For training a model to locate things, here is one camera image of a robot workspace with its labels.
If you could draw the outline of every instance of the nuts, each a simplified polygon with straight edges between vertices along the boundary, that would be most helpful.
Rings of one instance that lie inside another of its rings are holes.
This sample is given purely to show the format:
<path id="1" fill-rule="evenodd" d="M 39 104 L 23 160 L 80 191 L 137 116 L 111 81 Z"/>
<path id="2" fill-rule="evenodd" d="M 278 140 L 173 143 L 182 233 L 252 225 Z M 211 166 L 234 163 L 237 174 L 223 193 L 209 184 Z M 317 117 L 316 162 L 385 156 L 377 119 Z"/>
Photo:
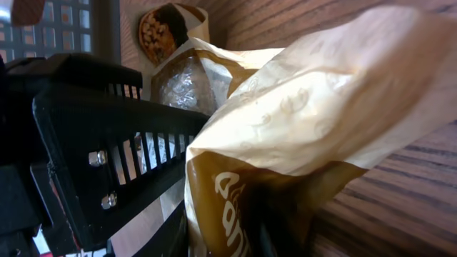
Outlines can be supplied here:
<path id="1" fill-rule="evenodd" d="M 148 58 L 158 66 L 175 52 L 176 44 L 169 25 L 157 21 L 155 13 L 151 11 L 140 20 L 139 41 Z"/>

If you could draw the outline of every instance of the plastic bag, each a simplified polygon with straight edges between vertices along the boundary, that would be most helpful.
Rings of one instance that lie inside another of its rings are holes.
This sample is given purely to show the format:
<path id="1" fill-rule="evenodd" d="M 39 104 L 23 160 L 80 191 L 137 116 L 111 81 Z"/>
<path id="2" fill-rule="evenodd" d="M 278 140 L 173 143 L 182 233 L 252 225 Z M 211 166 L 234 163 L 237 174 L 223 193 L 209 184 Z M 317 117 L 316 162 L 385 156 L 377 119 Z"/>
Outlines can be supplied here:
<path id="1" fill-rule="evenodd" d="M 377 8 L 300 38 L 245 80 L 187 148 L 194 255 L 300 256 L 322 203 L 456 119 L 456 31 Z"/>

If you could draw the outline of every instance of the metal bolt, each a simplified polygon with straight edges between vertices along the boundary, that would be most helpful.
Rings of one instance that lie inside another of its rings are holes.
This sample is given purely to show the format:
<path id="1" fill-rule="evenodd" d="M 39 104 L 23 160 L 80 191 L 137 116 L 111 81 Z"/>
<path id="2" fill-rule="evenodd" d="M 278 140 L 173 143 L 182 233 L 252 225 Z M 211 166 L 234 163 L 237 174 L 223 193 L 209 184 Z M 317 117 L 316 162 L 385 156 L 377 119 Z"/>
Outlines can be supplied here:
<path id="1" fill-rule="evenodd" d="M 116 204 L 117 204 L 116 192 L 112 192 L 108 196 L 105 196 L 101 199 L 101 207 L 104 210 L 108 210 L 109 208 L 116 206 Z"/>
<path id="2" fill-rule="evenodd" d="M 89 164 L 93 167 L 99 167 L 106 163 L 107 157 L 104 150 L 89 153 Z"/>

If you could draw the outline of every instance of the wood grain surface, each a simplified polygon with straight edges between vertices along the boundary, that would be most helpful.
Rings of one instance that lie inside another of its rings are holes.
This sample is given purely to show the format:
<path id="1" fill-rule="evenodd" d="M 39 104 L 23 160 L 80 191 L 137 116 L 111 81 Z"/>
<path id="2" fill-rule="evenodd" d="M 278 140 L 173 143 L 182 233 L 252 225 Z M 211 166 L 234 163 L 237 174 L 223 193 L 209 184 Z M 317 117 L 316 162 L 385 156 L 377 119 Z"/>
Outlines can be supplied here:
<path id="1" fill-rule="evenodd" d="M 124 66 L 138 68 L 126 6 L 166 2 L 121 0 Z M 230 50 L 285 47 L 304 34 L 338 26 L 381 4 L 412 5 L 457 17 L 457 0 L 178 2 L 207 10 L 211 43 Z M 317 213 L 310 237 L 315 256 L 457 256 L 457 122 L 397 151 L 350 182 Z"/>

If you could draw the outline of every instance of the pastry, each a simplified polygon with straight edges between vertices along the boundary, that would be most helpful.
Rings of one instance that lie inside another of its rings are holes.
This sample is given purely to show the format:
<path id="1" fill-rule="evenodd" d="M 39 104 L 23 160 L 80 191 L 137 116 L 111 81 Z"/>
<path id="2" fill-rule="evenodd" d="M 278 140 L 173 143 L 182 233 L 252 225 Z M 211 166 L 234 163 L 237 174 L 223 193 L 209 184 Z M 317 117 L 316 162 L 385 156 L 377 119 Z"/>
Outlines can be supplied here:
<path id="1" fill-rule="evenodd" d="M 148 11 L 139 23 L 139 43 L 155 66 L 188 40 L 184 17 L 173 4 Z"/>

